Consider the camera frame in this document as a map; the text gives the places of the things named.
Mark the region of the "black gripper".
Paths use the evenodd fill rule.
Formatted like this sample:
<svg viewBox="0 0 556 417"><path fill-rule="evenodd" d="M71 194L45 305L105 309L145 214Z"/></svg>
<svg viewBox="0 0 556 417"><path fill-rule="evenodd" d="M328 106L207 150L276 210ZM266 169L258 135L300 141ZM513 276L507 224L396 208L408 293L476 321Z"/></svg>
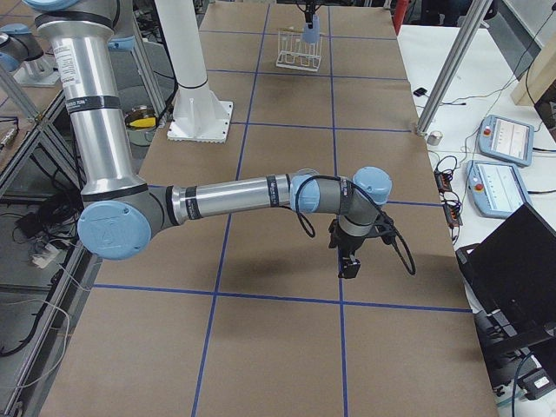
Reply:
<svg viewBox="0 0 556 417"><path fill-rule="evenodd" d="M348 234L338 220L332 220L328 227L330 233L329 248L338 248L341 258L339 278L355 278L359 272L361 262L355 257L355 252L362 246L366 239L380 237L387 245L394 241L394 225L379 220L371 229L362 236Z"/></svg>

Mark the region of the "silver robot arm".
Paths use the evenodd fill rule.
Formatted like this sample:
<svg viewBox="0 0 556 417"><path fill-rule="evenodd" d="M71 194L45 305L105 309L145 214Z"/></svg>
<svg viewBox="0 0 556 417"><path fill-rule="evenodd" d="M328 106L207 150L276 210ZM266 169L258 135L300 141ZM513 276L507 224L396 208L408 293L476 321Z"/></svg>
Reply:
<svg viewBox="0 0 556 417"><path fill-rule="evenodd" d="M309 213L333 216L330 247L338 251L339 275L357 275L356 251L381 238L398 255L407 245L383 211L392 182L375 167L352 178L294 174L180 188L151 186L134 170L121 101L109 57L109 43L132 29L132 7L124 1L33 1L36 27L50 42L61 74L65 106L81 153L86 183L77 224L87 250L104 259L128 259L142 252L166 228L214 215L289 208L306 233Z"/></svg>

